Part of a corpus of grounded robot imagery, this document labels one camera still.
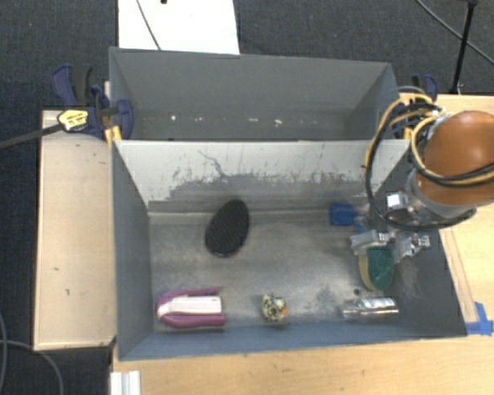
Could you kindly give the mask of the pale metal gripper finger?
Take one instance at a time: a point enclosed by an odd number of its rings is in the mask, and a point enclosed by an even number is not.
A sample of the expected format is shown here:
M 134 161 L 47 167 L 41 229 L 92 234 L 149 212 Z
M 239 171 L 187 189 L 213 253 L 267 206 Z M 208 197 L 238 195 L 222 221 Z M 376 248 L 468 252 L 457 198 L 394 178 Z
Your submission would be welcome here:
M 368 230 L 366 232 L 352 235 L 350 247 L 355 255 L 366 254 L 367 249 L 383 247 L 390 241 L 390 234 L 384 231 Z
M 421 250 L 431 247 L 428 235 L 400 234 L 393 246 L 394 263 L 400 263 L 405 258 L 415 257 Z

